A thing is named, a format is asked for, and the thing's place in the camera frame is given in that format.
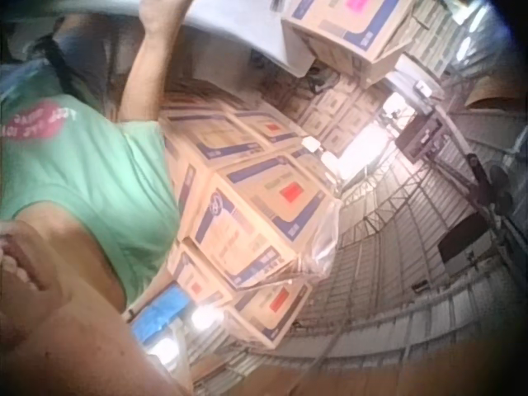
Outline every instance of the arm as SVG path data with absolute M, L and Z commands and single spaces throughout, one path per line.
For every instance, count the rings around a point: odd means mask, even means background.
M 157 120 L 177 32 L 192 0 L 142 0 L 145 37 L 125 85 L 119 120 Z

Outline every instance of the green t-shirt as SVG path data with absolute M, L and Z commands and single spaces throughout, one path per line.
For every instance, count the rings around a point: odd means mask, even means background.
M 128 304 L 166 259 L 179 214 L 157 122 L 114 124 L 64 95 L 48 68 L 2 102 L 2 207 L 50 201 L 100 243 Z

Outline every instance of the black strap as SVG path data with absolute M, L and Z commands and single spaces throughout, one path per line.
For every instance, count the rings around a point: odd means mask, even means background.
M 63 92 L 86 102 L 81 92 L 73 84 L 73 77 L 78 77 L 75 71 L 64 60 L 63 51 L 53 39 L 53 34 L 40 37 L 30 48 L 30 59 L 46 58 L 55 71 Z

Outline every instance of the bright light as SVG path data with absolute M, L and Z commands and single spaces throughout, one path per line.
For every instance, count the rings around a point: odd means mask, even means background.
M 321 142 L 319 142 L 313 136 L 306 136 L 305 138 L 303 138 L 302 145 L 305 146 L 305 148 L 310 153 L 315 153 L 317 149 L 321 147 Z
M 407 107 L 405 99 L 397 92 L 394 92 L 383 104 L 383 110 L 390 116 L 394 113 L 398 114 Z
M 339 158 L 341 177 L 349 180 L 357 175 L 361 169 L 381 154 L 388 140 L 387 132 L 379 125 L 367 125 Z
M 180 347 L 177 342 L 171 338 L 162 338 L 149 351 L 149 355 L 155 355 L 162 362 L 162 365 L 167 365 L 174 361 L 180 354 Z
M 196 330 L 203 332 L 216 322 L 220 322 L 223 318 L 224 313 L 220 309 L 206 305 L 196 309 L 191 316 L 191 321 Z
M 327 179 L 328 179 L 330 182 L 332 182 L 332 184 L 337 184 L 337 180 L 336 180 L 336 178 L 335 178 L 333 175 L 331 175 L 330 173 L 325 172 L 325 173 L 324 173 L 324 176 L 326 176 Z
M 456 60 L 459 62 L 465 58 L 465 55 L 468 53 L 469 45 L 471 44 L 471 37 L 466 37 L 462 44 L 460 45 L 459 52 L 456 53 Z
M 473 19 L 473 22 L 471 22 L 471 25 L 469 26 L 469 33 L 473 33 L 474 31 L 477 30 L 477 28 L 480 25 L 480 22 L 482 22 L 484 16 L 486 15 L 486 12 L 488 12 L 487 6 L 481 7 L 478 10 L 477 15 L 475 16 L 475 18 Z
M 418 81 L 414 86 L 424 97 L 431 97 L 432 89 L 425 84 L 422 80 Z
M 330 171 L 337 175 L 339 174 L 339 160 L 335 155 L 330 153 L 329 151 L 325 151 L 323 155 L 321 156 L 321 162 L 324 163 L 324 165 L 330 169 Z

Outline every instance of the pink logo on shirt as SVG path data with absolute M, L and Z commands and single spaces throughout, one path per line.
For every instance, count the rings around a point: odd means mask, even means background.
M 77 112 L 54 101 L 42 101 L 30 110 L 15 114 L 2 126 L 2 137 L 14 140 L 47 139 L 60 132 L 64 121 Z

